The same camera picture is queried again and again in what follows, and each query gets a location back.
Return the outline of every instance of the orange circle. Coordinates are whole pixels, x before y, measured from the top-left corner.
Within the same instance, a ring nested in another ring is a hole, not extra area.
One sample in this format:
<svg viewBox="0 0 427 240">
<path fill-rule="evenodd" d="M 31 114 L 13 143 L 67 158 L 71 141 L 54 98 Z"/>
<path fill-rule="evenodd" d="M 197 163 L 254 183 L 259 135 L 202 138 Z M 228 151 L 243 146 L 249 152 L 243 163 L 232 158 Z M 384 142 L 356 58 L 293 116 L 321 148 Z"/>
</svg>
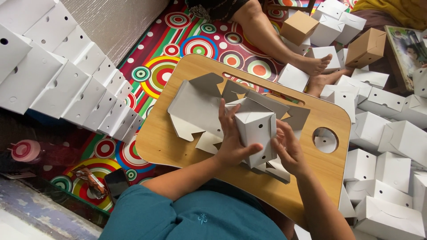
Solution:
<svg viewBox="0 0 427 240">
<path fill-rule="evenodd" d="M 258 76 L 263 76 L 263 75 L 265 75 L 267 73 L 267 70 L 262 65 L 255 65 L 253 71 Z"/>
<path fill-rule="evenodd" d="M 228 58 L 227 63 L 229 65 L 235 65 L 237 63 L 237 60 L 235 58 Z"/>
</svg>

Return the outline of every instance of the colorful floor mat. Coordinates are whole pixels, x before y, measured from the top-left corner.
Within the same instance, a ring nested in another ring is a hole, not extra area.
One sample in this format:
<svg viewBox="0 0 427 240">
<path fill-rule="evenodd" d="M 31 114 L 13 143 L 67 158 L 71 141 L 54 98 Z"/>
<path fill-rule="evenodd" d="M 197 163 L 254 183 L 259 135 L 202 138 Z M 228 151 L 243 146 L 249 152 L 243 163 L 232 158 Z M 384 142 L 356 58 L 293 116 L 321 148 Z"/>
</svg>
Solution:
<svg viewBox="0 0 427 240">
<path fill-rule="evenodd" d="M 303 6 L 307 2 L 275 0 L 274 3 Z M 353 6 L 355 2 L 347 0 L 346 5 Z M 268 17 L 278 32 L 284 12 L 269 11 Z M 134 88 L 126 99 L 126 104 L 146 118 L 179 59 L 191 53 L 202 54 L 270 81 L 275 81 L 284 67 L 254 47 L 243 34 L 240 25 L 233 22 L 208 23 L 191 15 L 184 0 L 175 0 L 147 30 L 125 63 L 119 67 Z M 254 87 L 260 93 L 265 91 L 240 79 L 230 79 Z M 153 176 L 155 166 L 138 156 L 135 138 L 136 135 L 130 144 L 125 144 L 105 135 L 92 134 L 83 146 L 84 152 L 79 165 L 89 167 L 101 182 L 106 174 L 122 167 L 131 184 L 141 183 Z M 70 172 L 75 167 L 65 169 L 45 166 L 43 177 L 100 209 L 111 212 L 111 199 L 96 199 L 88 190 L 87 184 Z"/>
</svg>

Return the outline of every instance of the teal shirt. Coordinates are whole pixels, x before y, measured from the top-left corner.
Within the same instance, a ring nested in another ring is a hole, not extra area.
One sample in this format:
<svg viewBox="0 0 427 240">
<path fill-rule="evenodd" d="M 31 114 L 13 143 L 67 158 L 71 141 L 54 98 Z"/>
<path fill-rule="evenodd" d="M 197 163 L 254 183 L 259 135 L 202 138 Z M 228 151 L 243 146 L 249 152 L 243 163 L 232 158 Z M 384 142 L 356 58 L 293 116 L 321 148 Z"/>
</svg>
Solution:
<svg viewBox="0 0 427 240">
<path fill-rule="evenodd" d="M 234 197 L 198 190 L 180 199 L 142 185 L 119 198 L 100 240 L 286 240 L 260 210 Z"/>
</svg>

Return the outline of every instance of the stack of boxes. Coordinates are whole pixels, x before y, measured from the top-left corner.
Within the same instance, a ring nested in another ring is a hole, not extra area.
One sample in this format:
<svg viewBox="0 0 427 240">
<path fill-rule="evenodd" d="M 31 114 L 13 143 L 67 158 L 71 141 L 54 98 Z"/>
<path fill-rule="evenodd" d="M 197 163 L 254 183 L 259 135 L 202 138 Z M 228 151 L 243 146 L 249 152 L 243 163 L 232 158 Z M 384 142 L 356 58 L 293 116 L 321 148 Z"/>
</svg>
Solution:
<svg viewBox="0 0 427 240">
<path fill-rule="evenodd" d="M 326 85 L 320 96 L 348 113 L 350 142 L 359 147 L 347 154 L 341 213 L 354 218 L 353 230 L 361 239 L 419 240 L 427 226 L 427 70 L 414 71 L 414 95 L 384 91 L 389 76 L 369 71 L 368 64 L 383 56 L 386 33 L 369 29 L 351 42 L 366 20 L 346 9 L 339 1 L 326 0 L 311 17 L 289 11 L 280 35 L 292 51 L 306 57 L 332 54 L 324 74 L 355 69 L 351 77 Z M 336 53 L 329 46 L 334 40 L 351 43 Z M 308 42 L 317 47 L 304 54 Z M 307 82 L 308 76 L 289 64 L 278 78 L 301 92 Z"/>
<path fill-rule="evenodd" d="M 2 108 L 32 109 L 127 143 L 142 123 L 124 103 L 132 86 L 61 2 L 1 1 L 0 55 Z"/>
</svg>

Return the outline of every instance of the kraft brown box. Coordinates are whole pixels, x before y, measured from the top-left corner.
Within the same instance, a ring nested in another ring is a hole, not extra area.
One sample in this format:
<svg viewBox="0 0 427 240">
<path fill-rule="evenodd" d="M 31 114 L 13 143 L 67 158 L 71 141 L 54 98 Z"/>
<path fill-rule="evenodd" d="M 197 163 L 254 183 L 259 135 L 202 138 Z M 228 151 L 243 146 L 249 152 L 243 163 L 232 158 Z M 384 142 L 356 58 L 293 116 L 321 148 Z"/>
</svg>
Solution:
<svg viewBox="0 0 427 240">
<path fill-rule="evenodd" d="M 297 11 L 283 22 L 280 35 L 293 44 L 300 46 L 313 34 L 318 24 L 319 21 L 316 19 Z"/>
<path fill-rule="evenodd" d="M 380 58 L 384 54 L 386 32 L 371 28 L 348 46 L 347 67 L 362 68 Z"/>
</svg>

